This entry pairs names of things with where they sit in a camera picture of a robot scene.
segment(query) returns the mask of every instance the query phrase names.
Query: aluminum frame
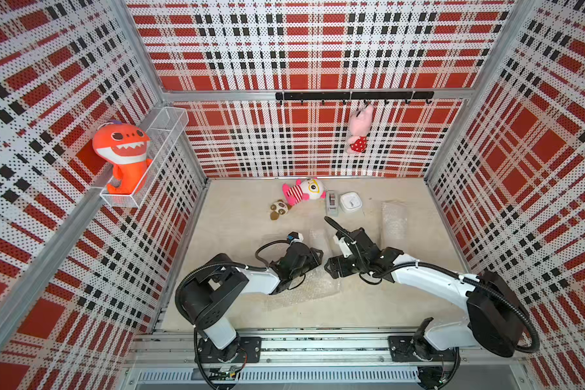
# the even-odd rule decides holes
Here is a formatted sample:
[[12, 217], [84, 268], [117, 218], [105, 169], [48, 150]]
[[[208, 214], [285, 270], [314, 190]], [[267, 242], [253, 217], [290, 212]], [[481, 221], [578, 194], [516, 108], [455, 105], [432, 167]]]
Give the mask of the aluminum frame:
[[163, 92], [163, 100], [165, 102], [212, 102], [220, 100], [277, 100], [276, 94], [283, 92], [302, 92], [305, 94], [320, 94], [320, 93], [348, 93], [349, 100], [353, 92], [430, 92], [433, 91], [433, 99], [471, 99], [476, 90], [474, 88], [397, 88], [397, 89], [312, 89], [312, 90], [296, 90], [296, 89], [281, 89], [281, 90], [221, 90], [221, 91], [191, 91], [191, 92]]
[[202, 212], [201, 208], [204, 205], [209, 188], [210, 183], [207, 182], [204, 184], [202, 190], [200, 191], [200, 197], [197, 199], [197, 202], [195, 203], [195, 207], [193, 209], [193, 213], [191, 214], [191, 222], [189, 222], [187, 230], [184, 232], [184, 235], [182, 236], [182, 239], [179, 242], [176, 255], [173, 258], [172, 267], [169, 270], [169, 276], [167, 277], [167, 284], [164, 287], [164, 291], [160, 296], [160, 299], [156, 303], [156, 308], [154, 310], [153, 317], [155, 321], [151, 321], [148, 324], [147, 332], [152, 332], [156, 328], [156, 326], [158, 325], [158, 320], [161, 315], [161, 312], [163, 311], [164, 308], [166, 308], [169, 305], [173, 293], [173, 288], [175, 287], [175, 282], [179, 274], [179, 270], [182, 267], [182, 263], [184, 262], [184, 259], [187, 255], [188, 246], [191, 243], [191, 239], [193, 238], [195, 226], [197, 225], [200, 213]]
[[0, 352], [102, 206], [100, 192], [98, 187], [86, 192], [0, 303]]
[[124, 0], [109, 0], [109, 6], [117, 18], [117, 24], [119, 24], [119, 28], [121, 28], [124, 33], [123, 35], [125, 35], [126, 39], [132, 46], [132, 50], [135, 52], [137, 59], [136, 61], [143, 70], [143, 75], [148, 81], [151, 87], [151, 91], [156, 97], [157, 103], [163, 103], [163, 90], [160, 79], [156, 74], [154, 65], [149, 60], [150, 55], [147, 54], [147, 51], [145, 51], [145, 47], [143, 46], [143, 43], [141, 42], [141, 39], [136, 31], [137, 27], [132, 22], [132, 17], [128, 11], [128, 6]]
[[444, 165], [449, 152], [451, 151], [453, 144], [457, 141], [459, 135], [465, 131], [465, 127], [474, 114], [477, 113], [478, 109], [483, 105], [483, 99], [488, 89], [488, 85], [494, 80], [494, 76], [497, 74], [498, 69], [503, 64], [503, 59], [507, 51], [515, 41], [522, 25], [526, 21], [531, 10], [538, 7], [541, 4], [541, 0], [516, 0], [514, 9], [510, 12], [509, 20], [505, 24], [505, 28], [500, 34], [499, 40], [493, 46], [490, 57], [485, 62], [484, 68], [479, 72], [476, 78], [472, 98], [465, 103], [465, 107], [461, 107], [459, 114], [453, 121], [453, 125], [450, 127], [444, 142], [441, 143], [440, 148], [436, 153], [436, 157], [432, 160], [431, 165], [427, 171], [425, 179], [429, 182], [433, 181], [435, 176]]
[[[241, 336], [259, 336], [263, 339], [260, 362], [249, 364], [248, 367], [252, 368], [276, 371], [282, 367], [320, 369], [441, 365], [442, 362], [392, 362], [388, 337], [410, 336], [414, 331], [415, 328], [238, 330]], [[507, 359], [493, 355], [482, 347], [460, 348], [461, 364], [503, 364], [519, 368], [521, 355], [517, 353], [515, 357]], [[120, 374], [117, 389], [132, 390], [136, 388], [140, 384], [141, 373], [147, 370], [166, 370], [171, 374], [178, 369], [196, 368], [194, 359], [193, 333], [155, 332], [137, 336], [124, 364], [125, 371]], [[450, 362], [444, 362], [444, 365], [446, 367], [450, 365]], [[226, 364], [223, 363], [203, 364], [203, 366], [205, 368], [227, 368]], [[198, 384], [203, 383], [203, 381], [190, 380], [183, 383]], [[520, 390], [536, 389], [525, 387]]]
[[[152, 108], [139, 125], [142, 127], [148, 127], [154, 121], [159, 111], [160, 106]], [[183, 140], [179, 145], [181, 145], [181, 148], [187, 154], [191, 163], [196, 164], [197, 158], [195, 152], [193, 152], [193, 149], [188, 145], [186, 137], [183, 136], [179, 138]], [[199, 164], [195, 165], [195, 172], [200, 176], [200, 183], [203, 183], [203, 187], [200, 190], [200, 198], [198, 199], [194, 213], [191, 216], [188, 230], [182, 239], [181, 247], [176, 253], [173, 261], [176, 269], [175, 274], [178, 273], [179, 264], [186, 254], [188, 242], [190, 241], [190, 237], [195, 229], [195, 223], [197, 222], [199, 211], [203, 205], [203, 199], [205, 199], [206, 196], [207, 184]], [[48, 240], [44, 248], [37, 255], [35, 261], [31, 263], [23, 276], [16, 281], [9, 294], [0, 303], [0, 352], [11, 338], [13, 332], [17, 330], [24, 318], [28, 315], [34, 302], [36, 302], [39, 296], [44, 292], [48, 283], [52, 277], [54, 277], [54, 274], [58, 271], [70, 250], [76, 245], [87, 226], [91, 223], [100, 207], [104, 204], [100, 194], [103, 189], [102, 186], [109, 181], [111, 175], [112, 169], [108, 166], [96, 179], [94, 185], [87, 190], [83, 199], [78, 202], [67, 219], [61, 224], [56, 233]]]

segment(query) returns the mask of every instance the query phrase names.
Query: white container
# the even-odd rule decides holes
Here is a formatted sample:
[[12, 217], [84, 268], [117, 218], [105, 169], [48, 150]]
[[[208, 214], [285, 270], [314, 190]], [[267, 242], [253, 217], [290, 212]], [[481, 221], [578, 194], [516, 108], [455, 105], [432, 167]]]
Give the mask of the white container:
[[340, 196], [340, 207], [345, 213], [356, 212], [362, 208], [362, 199], [356, 192], [347, 192]]
[[[159, 110], [156, 118], [147, 126], [147, 129], [141, 128], [151, 140], [147, 146], [147, 157], [152, 159], [151, 164], [137, 187], [129, 195], [111, 194], [106, 186], [103, 187], [100, 196], [110, 207], [139, 208], [143, 205], [180, 134], [187, 127], [187, 110], [178, 107], [162, 107], [153, 110]], [[117, 187], [121, 181], [113, 176], [109, 183]]]

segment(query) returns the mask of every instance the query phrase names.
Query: black cable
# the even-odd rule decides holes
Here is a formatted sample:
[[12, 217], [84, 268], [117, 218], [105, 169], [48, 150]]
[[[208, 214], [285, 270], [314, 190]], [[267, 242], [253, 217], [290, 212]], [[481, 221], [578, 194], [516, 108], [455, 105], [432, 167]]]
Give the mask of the black cable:
[[197, 368], [199, 369], [201, 376], [204, 378], [204, 381], [206, 381], [206, 384], [212, 390], [219, 390], [219, 386], [215, 386], [214, 383], [212, 383], [210, 378], [206, 375], [206, 371], [204, 371], [204, 368], [201, 365], [200, 354], [197, 352], [197, 328], [194, 328], [193, 330], [193, 346], [195, 347], [195, 363], [197, 363]]
[[[377, 275], [374, 274], [373, 277], [381, 278], [381, 277], [389, 274], [390, 272], [396, 271], [397, 269], [406, 268], [406, 267], [410, 267], [410, 266], [411, 267], [417, 266], [417, 267], [431, 268], [431, 269], [434, 269], [434, 270], [441, 272], [445, 275], [448, 275], [452, 278], [460, 279], [459, 274], [456, 272], [449, 271], [448, 269], [442, 268], [441, 266], [437, 266], [435, 264], [424, 263], [423, 261], [418, 261], [418, 262], [408, 261], [406, 263], [396, 264], [396, 265], [390, 267], [389, 269], [385, 270], [384, 272], [381, 272]], [[483, 283], [480, 283], [480, 282], [473, 280], [473, 279], [470, 279], [470, 278], [462, 278], [461, 280], [464, 283], [468, 283], [469, 285], [479, 287], [481, 290], [484, 290], [489, 295], [491, 295], [494, 298], [501, 301], [509, 310], [514, 312], [514, 314], [518, 317], [520, 322], [522, 322], [522, 324], [527, 329], [529, 335], [531, 336], [531, 345], [530, 346], [516, 345], [516, 347], [515, 347], [516, 351], [523, 352], [523, 353], [536, 353], [537, 351], [540, 350], [540, 346], [539, 346], [540, 345], [540, 343], [539, 343], [540, 336], [539, 336], [537, 330], [535, 329], [535, 326], [531, 322], [531, 320], [529, 320], [529, 318], [519, 308], [515, 307], [515, 305], [513, 303], [509, 302], [502, 294], [496, 292], [496, 290], [494, 290], [492, 288], [489, 288], [488, 286], [484, 285]]]
[[[459, 355], [459, 347], [454, 347], [453, 348], [453, 355], [455, 357], [455, 359], [453, 360], [453, 368], [451, 368], [451, 370], [448, 372], [448, 375], [446, 376], [446, 378], [444, 377], [444, 360], [442, 361], [442, 369], [440, 369], [441, 373], [440, 373], [440, 380], [438, 382], [437, 385], [429, 388], [427, 386], [425, 386], [422, 383], [418, 383], [419, 386], [421, 386], [424, 389], [427, 390], [439, 390], [441, 388], [443, 388], [444, 386], [448, 385], [449, 382], [451, 382], [451, 380], [453, 379], [453, 377], [455, 376], [455, 374], [457, 373], [457, 370], [459, 369], [459, 365], [462, 361], [460, 355]], [[421, 367], [419, 368], [419, 374], [420, 372], [424, 372], [424, 371], [438, 371], [438, 369], [435, 366], [426, 366], [426, 367]]]
[[360, 279], [361, 279], [361, 280], [362, 280], [364, 283], [368, 283], [369, 285], [373, 285], [373, 286], [376, 286], [376, 285], [380, 284], [380, 283], [381, 283], [381, 281], [383, 280], [383, 279], [380, 279], [379, 281], [371, 281], [371, 280], [364, 279], [364, 278], [362, 277], [362, 275], [364, 275], [364, 273], [361, 273], [361, 272], [360, 272], [360, 273], [358, 273], [358, 275], [359, 275]]
[[535, 329], [533, 323], [529, 320], [529, 318], [520, 309], [515, 307], [511, 302], [509, 302], [504, 296], [502, 296], [501, 294], [496, 292], [494, 289], [489, 288], [488, 286], [485, 286], [485, 285], [477, 282], [476, 280], [472, 280], [470, 278], [464, 278], [463, 281], [464, 281], [464, 283], [468, 283], [469, 285], [479, 287], [481, 290], [486, 291], [487, 293], [492, 295], [494, 298], [496, 298], [499, 301], [501, 301], [502, 303], [504, 303], [505, 306], [507, 306], [509, 308], [509, 310], [513, 311], [514, 314], [524, 324], [529, 335], [531, 336], [531, 345], [530, 346], [516, 345], [516, 348], [515, 348], [516, 351], [523, 352], [523, 353], [536, 353], [537, 351], [540, 350], [540, 346], [539, 346], [540, 345], [540, 343], [539, 343], [540, 336], [539, 336], [537, 330]]
[[328, 216], [324, 217], [325, 222], [327, 222], [332, 228], [334, 228], [335, 230], [337, 230], [338, 232], [340, 232], [340, 234], [342, 234], [344, 237], [348, 238], [350, 241], [350, 246], [353, 246], [353, 249], [355, 251], [355, 253], [353, 253], [353, 255], [359, 260], [359, 264], [358, 264], [358, 268], [359, 265], [364, 266], [364, 259], [362, 258], [362, 251], [360, 251], [360, 248], [358, 246], [358, 242], [356, 240], [353, 239], [353, 237], [350, 236], [349, 231], [346, 230], [345, 228], [343, 228], [341, 225], [339, 225], [336, 221], [334, 221], [332, 218], [329, 218]]
[[270, 263], [268, 261], [266, 261], [265, 259], [261, 258], [260, 256], [258, 256], [258, 254], [260, 252], [262, 252], [265, 248], [267, 248], [268, 246], [271, 246], [273, 244], [288, 244], [288, 243], [289, 243], [288, 240], [277, 240], [277, 241], [269, 242], [268, 244], [264, 244], [263, 246], [261, 246], [257, 249], [257, 251], [255, 253], [255, 257], [258, 260], [262, 261], [265, 264], [265, 266], [268, 268]]
[[294, 289], [296, 289], [297, 287], [299, 287], [300, 285], [302, 285], [302, 284], [303, 284], [303, 282], [305, 282], [305, 280], [306, 280], [306, 278], [305, 278], [305, 277], [306, 277], [306, 274], [303, 274], [303, 279], [301, 280], [301, 283], [300, 283], [300, 284], [298, 284], [298, 285], [296, 285], [296, 286], [295, 286], [295, 287], [293, 287], [293, 288], [287, 288], [287, 290], [294, 290]]

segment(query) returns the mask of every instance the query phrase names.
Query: red plaid pattern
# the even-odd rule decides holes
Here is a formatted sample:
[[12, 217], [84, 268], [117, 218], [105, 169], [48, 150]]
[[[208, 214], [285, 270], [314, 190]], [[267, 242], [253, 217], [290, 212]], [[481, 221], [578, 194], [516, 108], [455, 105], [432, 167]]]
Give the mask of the red plaid pattern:
[[363, 102], [179, 102], [207, 176], [422, 177], [461, 102], [375, 105], [366, 152], [345, 153], [347, 123]]
[[585, 1], [529, 15], [432, 183], [474, 273], [539, 326], [543, 387], [585, 389]]
[[470, 87], [514, 1], [130, 1], [166, 90]]
[[[109, 119], [153, 105], [105, 1], [0, 2], [0, 303], [99, 177]], [[176, 152], [147, 207], [102, 207], [0, 354], [0, 389], [111, 389], [198, 188]]]

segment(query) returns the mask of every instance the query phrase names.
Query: red polka dot dress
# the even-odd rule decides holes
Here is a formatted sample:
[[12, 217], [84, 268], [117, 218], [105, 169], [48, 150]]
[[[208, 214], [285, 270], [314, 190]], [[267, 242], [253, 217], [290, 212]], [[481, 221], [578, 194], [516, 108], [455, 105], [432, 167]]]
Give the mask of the red polka dot dress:
[[359, 137], [357, 141], [351, 144], [351, 150], [360, 153], [366, 152], [366, 137]]

